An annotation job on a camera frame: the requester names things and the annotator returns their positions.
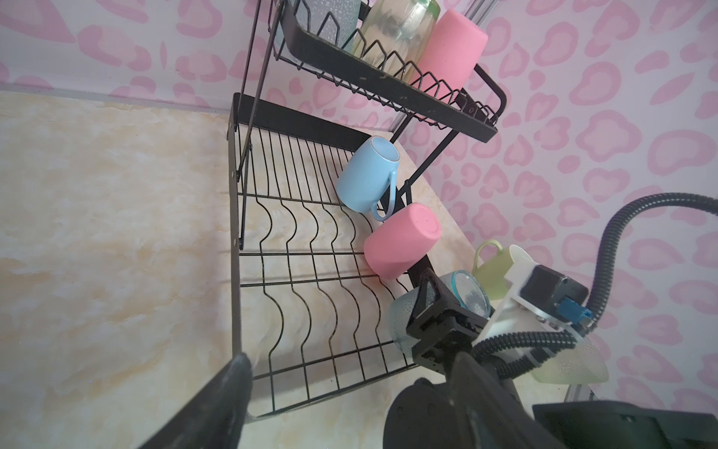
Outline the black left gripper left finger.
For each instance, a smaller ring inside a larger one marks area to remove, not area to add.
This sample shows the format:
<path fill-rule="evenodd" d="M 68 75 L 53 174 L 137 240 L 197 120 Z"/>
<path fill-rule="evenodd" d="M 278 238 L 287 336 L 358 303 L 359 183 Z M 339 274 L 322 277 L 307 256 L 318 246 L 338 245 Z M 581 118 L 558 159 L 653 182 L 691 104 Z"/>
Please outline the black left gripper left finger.
<path fill-rule="evenodd" d="M 237 448 L 252 397 L 252 363 L 233 357 L 144 448 Z"/>

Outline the pale teal cup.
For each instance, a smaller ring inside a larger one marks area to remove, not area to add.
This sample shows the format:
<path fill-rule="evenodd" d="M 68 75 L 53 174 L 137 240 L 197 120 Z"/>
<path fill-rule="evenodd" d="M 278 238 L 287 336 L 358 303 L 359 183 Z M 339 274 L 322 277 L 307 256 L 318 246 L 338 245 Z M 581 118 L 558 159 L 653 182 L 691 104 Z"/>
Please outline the pale teal cup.
<path fill-rule="evenodd" d="M 290 1 L 290 11 L 305 31 L 347 50 L 352 46 L 361 5 L 360 0 Z"/>

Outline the green translucent plastic cup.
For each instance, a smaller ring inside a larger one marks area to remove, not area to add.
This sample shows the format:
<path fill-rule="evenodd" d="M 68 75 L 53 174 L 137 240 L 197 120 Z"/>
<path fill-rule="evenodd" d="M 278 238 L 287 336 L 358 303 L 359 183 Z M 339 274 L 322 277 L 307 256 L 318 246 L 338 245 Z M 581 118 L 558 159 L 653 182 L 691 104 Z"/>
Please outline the green translucent plastic cup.
<path fill-rule="evenodd" d="M 353 55 L 408 82 L 440 14 L 434 0 L 377 1 L 363 20 Z"/>

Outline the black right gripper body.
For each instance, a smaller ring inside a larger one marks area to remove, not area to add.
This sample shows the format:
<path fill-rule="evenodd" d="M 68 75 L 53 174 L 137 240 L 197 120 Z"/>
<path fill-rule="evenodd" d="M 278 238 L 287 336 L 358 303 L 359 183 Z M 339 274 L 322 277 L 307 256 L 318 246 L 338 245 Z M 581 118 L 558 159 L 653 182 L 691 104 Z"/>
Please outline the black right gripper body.
<path fill-rule="evenodd" d="M 412 360 L 428 370 L 448 375 L 456 356 L 471 350 L 489 318 L 482 318 L 460 307 L 454 309 L 449 304 L 442 305 L 439 300 L 434 309 L 419 312 L 426 305 L 426 285 L 429 282 L 447 299 L 452 295 L 433 269 L 422 273 L 418 285 L 419 299 L 407 327 L 409 335 L 419 340 L 411 350 Z"/>

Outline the light blue ceramic mug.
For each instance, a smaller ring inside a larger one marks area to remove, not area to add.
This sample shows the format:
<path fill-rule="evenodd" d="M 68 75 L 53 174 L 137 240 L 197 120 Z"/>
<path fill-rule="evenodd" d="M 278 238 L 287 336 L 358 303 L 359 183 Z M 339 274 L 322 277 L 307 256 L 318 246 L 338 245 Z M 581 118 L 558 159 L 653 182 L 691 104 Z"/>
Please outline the light blue ceramic mug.
<path fill-rule="evenodd" d="M 394 213 L 400 154 L 389 140 L 368 138 L 340 174 L 340 201 L 357 213 L 371 213 L 384 222 Z"/>

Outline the pink plastic cup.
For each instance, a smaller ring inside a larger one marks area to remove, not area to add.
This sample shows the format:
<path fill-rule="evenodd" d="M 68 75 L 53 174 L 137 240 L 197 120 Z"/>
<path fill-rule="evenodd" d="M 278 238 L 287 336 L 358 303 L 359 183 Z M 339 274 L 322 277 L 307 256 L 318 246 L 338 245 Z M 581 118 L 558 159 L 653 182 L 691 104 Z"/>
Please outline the pink plastic cup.
<path fill-rule="evenodd" d="M 444 103 L 469 80 L 488 42 L 477 24 L 455 9 L 437 22 L 409 84 Z"/>
<path fill-rule="evenodd" d="M 441 222 L 432 209 L 409 204 L 366 239 L 366 263 L 380 278 L 396 279 L 426 256 L 441 234 Z"/>

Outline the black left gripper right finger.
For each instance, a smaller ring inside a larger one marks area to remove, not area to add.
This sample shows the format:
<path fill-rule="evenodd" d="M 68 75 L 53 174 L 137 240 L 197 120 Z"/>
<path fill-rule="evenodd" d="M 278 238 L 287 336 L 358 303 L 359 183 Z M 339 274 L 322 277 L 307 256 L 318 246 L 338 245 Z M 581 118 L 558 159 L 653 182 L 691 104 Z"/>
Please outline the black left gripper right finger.
<path fill-rule="evenodd" d="M 456 356 L 448 385 L 458 448 L 564 446 L 469 354 Z"/>

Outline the teal translucent plastic cup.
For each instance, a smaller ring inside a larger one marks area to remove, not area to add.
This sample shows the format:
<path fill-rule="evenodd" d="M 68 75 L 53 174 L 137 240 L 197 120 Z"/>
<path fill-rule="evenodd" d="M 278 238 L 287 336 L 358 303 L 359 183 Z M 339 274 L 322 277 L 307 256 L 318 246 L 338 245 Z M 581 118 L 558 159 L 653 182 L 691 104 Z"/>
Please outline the teal translucent plastic cup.
<path fill-rule="evenodd" d="M 479 281 L 468 271 L 453 271 L 441 277 L 445 289 L 452 295 L 447 299 L 441 295 L 431 282 L 426 285 L 426 305 L 420 308 L 419 312 L 425 309 L 434 309 L 434 304 L 439 300 L 442 305 L 449 304 L 454 309 L 460 307 L 482 318 L 491 317 L 494 309 L 490 304 L 488 294 L 480 285 Z M 388 312 L 390 324 L 388 325 L 392 340 L 405 357 L 412 359 L 411 350 L 419 340 L 409 335 L 407 327 L 412 313 L 414 312 L 420 289 L 415 288 L 394 300 Z"/>

